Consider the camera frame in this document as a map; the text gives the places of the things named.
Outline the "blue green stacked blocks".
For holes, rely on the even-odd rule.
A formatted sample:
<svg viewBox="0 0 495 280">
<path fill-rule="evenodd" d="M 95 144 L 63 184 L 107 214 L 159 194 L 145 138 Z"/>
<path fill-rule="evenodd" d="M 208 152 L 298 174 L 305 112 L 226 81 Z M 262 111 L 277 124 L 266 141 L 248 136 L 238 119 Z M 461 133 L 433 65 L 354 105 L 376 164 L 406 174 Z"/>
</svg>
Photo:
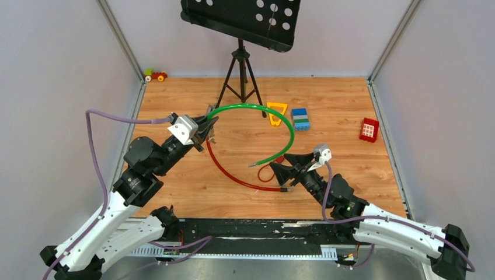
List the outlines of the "blue green stacked blocks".
<svg viewBox="0 0 495 280">
<path fill-rule="evenodd" d="M 307 131 L 311 128 L 308 112 L 305 108 L 293 108 L 291 118 L 294 130 Z"/>
</svg>

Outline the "black music stand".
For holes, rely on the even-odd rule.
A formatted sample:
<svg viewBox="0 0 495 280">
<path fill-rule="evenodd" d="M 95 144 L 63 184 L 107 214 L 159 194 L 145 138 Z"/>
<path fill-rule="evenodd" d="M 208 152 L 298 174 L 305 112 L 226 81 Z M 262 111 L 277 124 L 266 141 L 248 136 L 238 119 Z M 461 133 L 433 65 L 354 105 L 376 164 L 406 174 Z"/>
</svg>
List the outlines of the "black music stand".
<svg viewBox="0 0 495 280">
<path fill-rule="evenodd" d="M 237 49 L 222 86 L 216 107 L 222 102 L 226 90 L 230 90 L 241 103 L 256 95 L 262 104 L 247 42 L 278 53 L 293 48 L 295 28 L 301 1 L 181 1 L 181 19 L 234 37 Z"/>
</svg>

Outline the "red padlock with thin cable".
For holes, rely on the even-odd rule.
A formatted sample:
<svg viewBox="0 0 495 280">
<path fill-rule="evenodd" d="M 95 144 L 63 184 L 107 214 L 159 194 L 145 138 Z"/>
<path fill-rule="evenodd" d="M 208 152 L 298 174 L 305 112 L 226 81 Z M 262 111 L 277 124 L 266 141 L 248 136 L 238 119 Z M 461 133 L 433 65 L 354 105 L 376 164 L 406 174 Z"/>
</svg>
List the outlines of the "red padlock with thin cable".
<svg viewBox="0 0 495 280">
<path fill-rule="evenodd" d="M 282 163 L 283 161 L 285 161 L 284 156 L 279 156 L 276 159 L 274 159 L 271 163 Z M 257 179 L 262 183 L 268 183 L 272 181 L 274 177 L 275 177 L 274 172 L 271 171 L 269 163 L 264 164 L 257 171 Z"/>
</svg>

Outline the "toy car red green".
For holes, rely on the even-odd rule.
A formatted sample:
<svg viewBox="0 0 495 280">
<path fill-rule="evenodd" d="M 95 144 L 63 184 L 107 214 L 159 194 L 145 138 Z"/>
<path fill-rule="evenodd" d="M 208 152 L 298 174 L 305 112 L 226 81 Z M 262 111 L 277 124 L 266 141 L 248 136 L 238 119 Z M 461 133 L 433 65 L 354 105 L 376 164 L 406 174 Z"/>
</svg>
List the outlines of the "toy car red green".
<svg viewBox="0 0 495 280">
<path fill-rule="evenodd" d="M 155 72 L 153 69 L 148 68 L 144 71 L 144 79 L 146 82 L 158 81 L 163 82 L 168 77 L 165 72 Z"/>
</svg>

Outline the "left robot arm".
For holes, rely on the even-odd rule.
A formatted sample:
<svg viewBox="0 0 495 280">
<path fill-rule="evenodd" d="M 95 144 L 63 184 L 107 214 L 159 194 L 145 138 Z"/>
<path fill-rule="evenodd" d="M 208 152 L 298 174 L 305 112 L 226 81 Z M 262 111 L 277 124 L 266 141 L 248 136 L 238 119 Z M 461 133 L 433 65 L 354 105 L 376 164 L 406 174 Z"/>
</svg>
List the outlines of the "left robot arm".
<svg viewBox="0 0 495 280">
<path fill-rule="evenodd" d="M 41 251 L 55 279 L 100 279 L 111 266 L 142 245 L 178 237 L 179 219 L 172 206 L 155 209 L 139 224 L 114 234 L 161 189 L 160 176 L 192 148 L 202 151 L 201 145 L 218 117 L 172 114 L 166 121 L 171 123 L 171 136 L 161 145 L 147 136 L 133 140 L 124 155 L 128 167 L 106 194 L 102 206 L 65 242 Z"/>
</svg>

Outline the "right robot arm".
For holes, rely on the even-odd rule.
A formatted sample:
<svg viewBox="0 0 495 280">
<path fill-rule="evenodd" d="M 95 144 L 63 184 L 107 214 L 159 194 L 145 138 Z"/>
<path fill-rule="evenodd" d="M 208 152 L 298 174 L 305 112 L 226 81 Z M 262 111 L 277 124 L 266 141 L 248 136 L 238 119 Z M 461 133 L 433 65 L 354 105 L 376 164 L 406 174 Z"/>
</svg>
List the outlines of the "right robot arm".
<svg viewBox="0 0 495 280">
<path fill-rule="evenodd" d="M 475 272 L 468 257 L 470 245 L 460 227 L 415 222 L 357 197 L 323 156 L 286 154 L 285 159 L 288 166 L 269 164 L 278 183 L 301 184 L 322 207 L 322 218 L 333 225 L 338 242 L 386 247 L 429 265 L 443 279 L 465 279 L 467 273 Z"/>
</svg>

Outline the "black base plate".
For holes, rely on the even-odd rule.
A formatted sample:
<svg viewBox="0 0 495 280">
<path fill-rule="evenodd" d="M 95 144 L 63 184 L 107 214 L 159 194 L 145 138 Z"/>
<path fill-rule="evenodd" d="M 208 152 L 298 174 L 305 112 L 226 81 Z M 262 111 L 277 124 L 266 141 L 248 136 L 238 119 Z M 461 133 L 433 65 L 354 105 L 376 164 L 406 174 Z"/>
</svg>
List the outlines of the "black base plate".
<svg viewBox="0 0 495 280">
<path fill-rule="evenodd" d="M 317 255 L 321 246 L 354 251 L 357 242 L 322 220 L 297 219 L 180 219 L 172 233 L 158 242 L 186 245 L 210 236 L 201 254 Z"/>
</svg>

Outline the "green cable lock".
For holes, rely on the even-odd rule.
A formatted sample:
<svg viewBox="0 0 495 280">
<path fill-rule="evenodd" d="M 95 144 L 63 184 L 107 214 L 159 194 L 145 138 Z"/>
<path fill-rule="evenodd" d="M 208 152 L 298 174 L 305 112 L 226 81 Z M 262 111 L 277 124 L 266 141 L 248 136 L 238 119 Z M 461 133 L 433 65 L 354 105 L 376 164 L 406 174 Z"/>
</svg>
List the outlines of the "green cable lock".
<svg viewBox="0 0 495 280">
<path fill-rule="evenodd" d="M 237 110 L 237 109 L 257 110 L 257 111 L 262 111 L 264 113 L 273 114 L 276 117 L 278 117 L 286 125 L 286 127 L 288 128 L 289 134 L 290 134 L 288 143 L 286 144 L 285 147 L 282 148 L 282 150 L 280 150 L 278 153 L 276 153 L 273 156 L 270 156 L 270 157 L 267 157 L 267 158 L 262 159 L 260 161 L 257 161 L 257 162 L 254 162 L 254 163 L 249 164 L 248 165 L 249 167 L 259 166 L 259 165 L 263 165 L 265 163 L 268 163 L 268 162 L 276 159 L 277 157 L 282 156 L 283 154 L 285 154 L 292 147 L 292 145 L 293 145 L 293 143 L 295 141 L 295 130 L 294 130 L 294 128 L 292 127 L 290 121 L 285 116 L 283 116 L 280 112 L 275 111 L 272 108 L 268 108 L 268 107 L 262 106 L 260 104 L 236 103 L 236 104 L 230 104 L 230 105 L 226 105 L 226 106 L 221 106 L 221 107 L 215 108 L 211 112 L 207 113 L 206 116 L 208 117 L 208 119 L 212 119 L 217 114 L 219 114 L 221 112 L 229 111 L 229 110 Z"/>
</svg>

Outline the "red window block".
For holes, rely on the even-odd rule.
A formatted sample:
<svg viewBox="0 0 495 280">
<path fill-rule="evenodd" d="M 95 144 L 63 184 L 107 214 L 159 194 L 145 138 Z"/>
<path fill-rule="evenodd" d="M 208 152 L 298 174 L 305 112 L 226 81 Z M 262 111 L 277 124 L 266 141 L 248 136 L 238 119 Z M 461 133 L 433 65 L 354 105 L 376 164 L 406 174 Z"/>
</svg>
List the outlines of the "red window block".
<svg viewBox="0 0 495 280">
<path fill-rule="evenodd" d="M 361 123 L 359 139 L 370 143 L 375 143 L 378 139 L 379 121 L 371 118 L 364 118 Z"/>
</svg>

